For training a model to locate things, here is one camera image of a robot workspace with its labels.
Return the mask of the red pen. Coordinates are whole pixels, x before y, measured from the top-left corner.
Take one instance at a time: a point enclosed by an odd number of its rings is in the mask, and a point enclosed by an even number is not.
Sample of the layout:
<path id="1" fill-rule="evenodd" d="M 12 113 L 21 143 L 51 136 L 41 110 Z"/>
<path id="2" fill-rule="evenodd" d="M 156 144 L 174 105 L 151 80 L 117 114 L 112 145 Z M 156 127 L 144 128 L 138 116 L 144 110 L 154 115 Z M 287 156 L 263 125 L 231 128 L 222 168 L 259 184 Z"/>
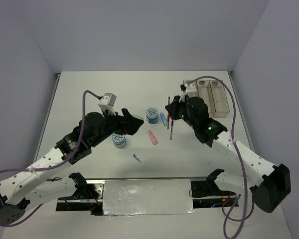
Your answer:
<path id="1" fill-rule="evenodd" d="M 170 104 L 170 96 L 168 96 L 168 99 L 167 99 L 167 105 Z M 169 116 L 169 113 L 167 112 L 167 129 L 169 129 L 169 122 L 170 122 L 170 116 Z"/>

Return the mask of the blue pen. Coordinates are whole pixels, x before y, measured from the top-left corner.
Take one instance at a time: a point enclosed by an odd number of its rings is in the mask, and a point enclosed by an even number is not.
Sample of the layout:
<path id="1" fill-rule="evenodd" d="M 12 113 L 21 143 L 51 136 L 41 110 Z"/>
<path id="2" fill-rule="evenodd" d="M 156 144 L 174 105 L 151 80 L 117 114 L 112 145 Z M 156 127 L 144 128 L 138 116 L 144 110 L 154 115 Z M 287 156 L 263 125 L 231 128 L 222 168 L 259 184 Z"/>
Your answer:
<path id="1" fill-rule="evenodd" d="M 173 125 L 174 125 L 174 120 L 171 120 L 171 125 L 170 125 L 170 140 L 172 140 L 173 137 Z"/>

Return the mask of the blue pen cap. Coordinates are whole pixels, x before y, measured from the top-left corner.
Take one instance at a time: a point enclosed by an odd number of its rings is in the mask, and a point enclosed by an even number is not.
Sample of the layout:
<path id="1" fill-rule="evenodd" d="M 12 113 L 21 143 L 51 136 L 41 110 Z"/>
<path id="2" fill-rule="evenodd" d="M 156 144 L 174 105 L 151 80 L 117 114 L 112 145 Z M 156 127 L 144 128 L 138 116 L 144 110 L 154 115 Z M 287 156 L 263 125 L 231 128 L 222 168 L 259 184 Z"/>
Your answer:
<path id="1" fill-rule="evenodd" d="M 137 161 L 141 162 L 140 158 L 139 158 L 136 154 L 134 154 L 133 157 L 134 157 Z"/>

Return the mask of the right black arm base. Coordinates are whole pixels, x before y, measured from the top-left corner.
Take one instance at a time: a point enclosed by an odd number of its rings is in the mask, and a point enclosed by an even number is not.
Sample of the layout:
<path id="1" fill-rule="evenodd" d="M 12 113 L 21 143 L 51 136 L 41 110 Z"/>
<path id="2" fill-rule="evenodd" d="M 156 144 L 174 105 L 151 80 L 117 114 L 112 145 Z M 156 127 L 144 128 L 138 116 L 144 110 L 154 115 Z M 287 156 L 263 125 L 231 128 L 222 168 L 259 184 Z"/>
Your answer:
<path id="1" fill-rule="evenodd" d="M 223 169 L 216 169 L 203 180 L 191 181 L 188 194 L 192 198 L 193 208 L 221 208 L 231 207 L 236 199 L 236 194 L 231 191 L 221 190 L 215 180 L 220 178 Z"/>

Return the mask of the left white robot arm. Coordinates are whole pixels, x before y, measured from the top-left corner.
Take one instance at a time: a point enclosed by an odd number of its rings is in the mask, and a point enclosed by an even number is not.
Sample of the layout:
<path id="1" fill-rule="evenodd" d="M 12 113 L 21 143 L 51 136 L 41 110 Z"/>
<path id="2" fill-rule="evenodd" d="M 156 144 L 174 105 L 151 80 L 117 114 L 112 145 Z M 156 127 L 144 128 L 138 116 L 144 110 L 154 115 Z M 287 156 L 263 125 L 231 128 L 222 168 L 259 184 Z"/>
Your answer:
<path id="1" fill-rule="evenodd" d="M 25 169 L 15 169 L 10 178 L 0 181 L 0 226 L 13 227 L 30 209 L 56 198 L 99 199 L 99 188 L 88 184 L 81 173 L 51 180 L 64 169 L 88 156 L 92 148 L 112 134 L 134 135 L 144 124 L 125 108 L 122 115 L 91 112 L 41 159 Z"/>

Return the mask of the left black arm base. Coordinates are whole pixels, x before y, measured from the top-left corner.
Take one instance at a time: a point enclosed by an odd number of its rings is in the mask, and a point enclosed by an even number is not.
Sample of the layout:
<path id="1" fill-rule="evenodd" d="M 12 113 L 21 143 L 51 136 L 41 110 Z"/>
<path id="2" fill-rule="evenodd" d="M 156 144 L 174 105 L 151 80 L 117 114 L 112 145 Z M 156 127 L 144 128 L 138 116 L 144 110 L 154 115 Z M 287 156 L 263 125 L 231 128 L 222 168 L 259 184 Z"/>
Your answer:
<path id="1" fill-rule="evenodd" d="M 57 212 L 88 211 L 93 216 L 102 216 L 104 183 L 88 182 L 80 173 L 70 174 L 75 191 L 72 196 L 57 200 Z"/>

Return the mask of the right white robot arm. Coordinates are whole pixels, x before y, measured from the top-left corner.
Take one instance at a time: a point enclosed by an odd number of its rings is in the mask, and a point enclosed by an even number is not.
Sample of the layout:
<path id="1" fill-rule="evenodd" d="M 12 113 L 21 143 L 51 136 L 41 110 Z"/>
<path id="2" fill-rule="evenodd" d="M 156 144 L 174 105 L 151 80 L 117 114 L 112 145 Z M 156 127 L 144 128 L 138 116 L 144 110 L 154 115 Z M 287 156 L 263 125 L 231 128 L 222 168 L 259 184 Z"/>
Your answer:
<path id="1" fill-rule="evenodd" d="M 245 174 L 251 179 L 252 200 L 262 211 L 272 213 L 291 192 L 290 170 L 284 164 L 275 165 L 230 138 L 228 129 L 210 117 L 207 104 L 199 97 L 175 96 L 165 106 L 172 120 L 185 121 L 203 144 L 220 152 L 225 159 L 243 163 Z"/>

